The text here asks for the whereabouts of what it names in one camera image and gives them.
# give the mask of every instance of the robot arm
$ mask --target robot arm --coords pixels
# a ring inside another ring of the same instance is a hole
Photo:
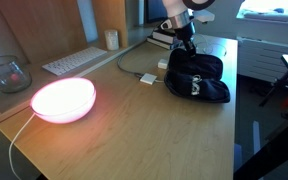
[[[163,0],[169,19],[161,25],[161,28],[174,29],[177,38],[183,41],[185,49],[190,56],[195,56],[196,48],[192,38],[195,33],[195,28],[191,22],[188,9],[194,11],[203,10],[214,1],[215,0]]]

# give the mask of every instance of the glowing lamp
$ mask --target glowing lamp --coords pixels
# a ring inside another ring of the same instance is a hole
[[[31,107],[41,119],[52,123],[76,121],[89,112],[96,90],[84,78],[67,78],[52,82],[35,93]]]

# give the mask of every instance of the glass jar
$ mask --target glass jar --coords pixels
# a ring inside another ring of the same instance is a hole
[[[0,56],[0,91],[15,93],[29,87],[32,78],[28,70],[21,66],[16,56]]]

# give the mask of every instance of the white container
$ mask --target white container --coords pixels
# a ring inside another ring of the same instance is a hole
[[[106,40],[106,47],[108,50],[118,50],[118,33],[117,30],[109,29],[104,31],[105,33],[105,40]]]

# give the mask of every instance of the window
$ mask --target window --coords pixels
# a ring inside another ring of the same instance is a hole
[[[238,18],[288,22],[288,0],[245,0]]]

